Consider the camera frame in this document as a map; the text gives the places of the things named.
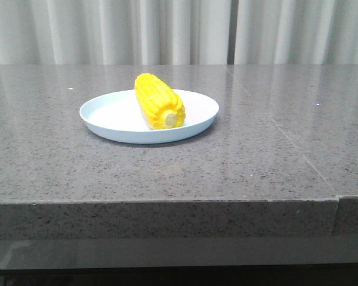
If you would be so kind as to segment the yellow corn cob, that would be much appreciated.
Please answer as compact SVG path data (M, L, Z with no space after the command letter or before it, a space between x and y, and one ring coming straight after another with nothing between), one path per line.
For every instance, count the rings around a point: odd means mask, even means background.
M180 96L164 81L151 73L137 76L135 94L151 129L179 128L186 118Z

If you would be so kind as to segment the light blue round plate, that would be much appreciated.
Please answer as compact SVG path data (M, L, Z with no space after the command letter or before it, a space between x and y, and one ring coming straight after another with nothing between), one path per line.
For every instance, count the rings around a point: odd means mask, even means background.
M180 141L209 128L218 111L218 103L203 94L177 89L186 108L184 125L153 130L147 124L135 90L112 92L95 97L79 110L80 117L94 134L129 144L162 144Z

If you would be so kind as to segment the white pleated curtain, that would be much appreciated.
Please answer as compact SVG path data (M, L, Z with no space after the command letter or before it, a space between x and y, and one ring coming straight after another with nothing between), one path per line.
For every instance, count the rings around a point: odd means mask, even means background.
M358 64L358 1L0 1L0 64Z

